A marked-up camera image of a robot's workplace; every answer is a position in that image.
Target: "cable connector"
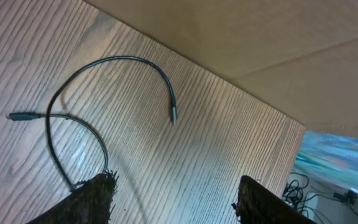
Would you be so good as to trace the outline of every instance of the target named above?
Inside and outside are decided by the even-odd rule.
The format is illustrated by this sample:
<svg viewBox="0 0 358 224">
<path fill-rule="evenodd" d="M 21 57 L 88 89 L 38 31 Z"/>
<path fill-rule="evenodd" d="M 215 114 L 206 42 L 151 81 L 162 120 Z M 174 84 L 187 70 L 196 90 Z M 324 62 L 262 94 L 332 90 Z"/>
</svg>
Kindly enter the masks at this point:
<svg viewBox="0 0 358 224">
<path fill-rule="evenodd" d="M 13 121 L 30 121 L 32 119 L 41 118 L 41 114 L 33 112 L 16 112 L 5 115 L 6 119 L 11 119 Z"/>
<path fill-rule="evenodd" d="M 173 125 L 176 124 L 177 119 L 178 119 L 177 107 L 176 107 L 176 106 L 172 106 L 172 122 L 173 122 Z"/>
</svg>

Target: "wooden desk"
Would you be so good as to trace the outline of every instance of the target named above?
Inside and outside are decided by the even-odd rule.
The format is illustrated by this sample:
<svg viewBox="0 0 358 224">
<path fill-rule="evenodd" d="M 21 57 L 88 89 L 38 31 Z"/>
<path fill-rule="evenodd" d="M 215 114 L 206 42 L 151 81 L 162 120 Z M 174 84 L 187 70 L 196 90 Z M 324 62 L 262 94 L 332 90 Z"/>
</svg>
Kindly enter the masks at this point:
<svg viewBox="0 0 358 224">
<path fill-rule="evenodd" d="M 0 0 L 0 223 L 25 223 L 69 193 L 49 157 L 44 120 L 4 115 L 44 112 L 69 75 L 110 55 L 161 66 L 179 115 L 173 126 L 167 87 L 137 62 L 91 69 L 55 104 L 106 141 L 109 168 L 120 175 L 112 223 L 236 223 L 230 204 L 244 174 L 282 192 L 305 130 L 300 123 L 85 2 Z M 89 132 L 60 119 L 52 129 L 71 179 L 101 170 Z"/>
</svg>

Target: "cardboard box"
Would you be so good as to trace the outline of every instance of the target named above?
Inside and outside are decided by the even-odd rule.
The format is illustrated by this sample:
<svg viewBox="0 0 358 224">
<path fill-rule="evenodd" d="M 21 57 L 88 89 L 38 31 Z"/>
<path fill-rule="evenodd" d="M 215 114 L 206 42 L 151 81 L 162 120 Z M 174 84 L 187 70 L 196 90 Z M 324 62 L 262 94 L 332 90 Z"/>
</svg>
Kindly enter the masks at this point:
<svg viewBox="0 0 358 224">
<path fill-rule="evenodd" d="M 358 0 L 86 0 L 314 131 L 358 138 Z"/>
</svg>

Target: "cable plug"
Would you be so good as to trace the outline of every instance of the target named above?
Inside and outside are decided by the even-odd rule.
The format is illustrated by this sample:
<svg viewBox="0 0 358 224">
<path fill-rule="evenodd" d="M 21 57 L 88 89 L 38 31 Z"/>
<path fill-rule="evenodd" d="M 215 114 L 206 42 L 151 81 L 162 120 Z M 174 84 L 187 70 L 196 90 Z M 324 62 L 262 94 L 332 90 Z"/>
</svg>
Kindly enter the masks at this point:
<svg viewBox="0 0 358 224">
<path fill-rule="evenodd" d="M 34 112 L 16 112 L 5 115 L 6 119 L 11 119 L 13 121 L 30 121 L 32 119 L 41 118 L 41 114 Z"/>
<path fill-rule="evenodd" d="M 178 120 L 177 107 L 176 107 L 176 106 L 173 106 L 173 107 L 172 107 L 172 122 L 173 122 L 173 125 L 176 124 L 177 120 Z"/>
</svg>

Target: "cardboard surface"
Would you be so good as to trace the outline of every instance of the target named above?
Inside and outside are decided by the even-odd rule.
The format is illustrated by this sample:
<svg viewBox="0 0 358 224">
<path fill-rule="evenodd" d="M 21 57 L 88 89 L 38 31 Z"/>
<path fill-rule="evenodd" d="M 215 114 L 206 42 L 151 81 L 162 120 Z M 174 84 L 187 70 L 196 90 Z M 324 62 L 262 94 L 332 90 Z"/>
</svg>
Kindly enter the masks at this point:
<svg viewBox="0 0 358 224">
<path fill-rule="evenodd" d="M 312 130 L 358 137 L 358 1 L 86 1 Z"/>
</svg>

